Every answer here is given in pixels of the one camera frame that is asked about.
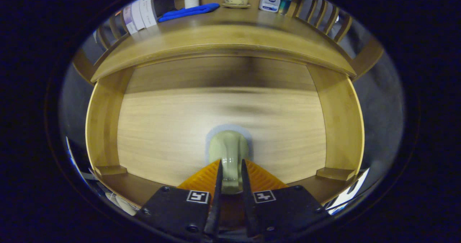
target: blue towel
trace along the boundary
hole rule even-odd
[[[161,23],[161,22],[164,22],[164,21],[167,21],[167,20],[181,18],[181,17],[184,17],[184,16],[212,12],[212,11],[216,10],[216,8],[218,8],[218,7],[219,7],[219,4],[211,3],[211,4],[199,5],[199,6],[191,7],[191,8],[187,8],[187,9],[183,8],[183,9],[178,10],[178,11],[172,11],[172,12],[165,13],[160,19],[158,19],[158,22]]]

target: wooden tabletop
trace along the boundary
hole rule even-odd
[[[277,13],[220,7],[214,12],[170,20],[134,33],[107,56],[91,81],[168,57],[217,52],[232,55],[238,51],[265,51],[270,53],[267,58],[309,62],[356,76],[337,46],[305,23]]]

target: white book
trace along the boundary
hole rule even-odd
[[[126,28],[128,29],[130,35],[138,32],[131,17],[131,5],[128,5],[123,9],[123,20],[125,21]]]
[[[144,29],[143,17],[141,16],[139,6],[140,0],[136,0],[131,4],[131,16],[133,17],[133,22],[138,31]]]
[[[144,26],[146,28],[157,24],[155,16],[153,15],[152,0],[140,0],[140,13],[143,17]]]

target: saucer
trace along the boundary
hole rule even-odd
[[[230,4],[221,4],[221,5],[224,7],[228,7],[228,8],[248,8],[251,6],[251,5],[230,5]]]

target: wooden cabinet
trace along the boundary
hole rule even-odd
[[[124,36],[91,67],[91,166],[135,205],[203,168],[206,134],[227,123],[252,134],[255,163],[320,202],[358,174],[364,125],[351,79],[364,68],[296,17],[219,8]]]

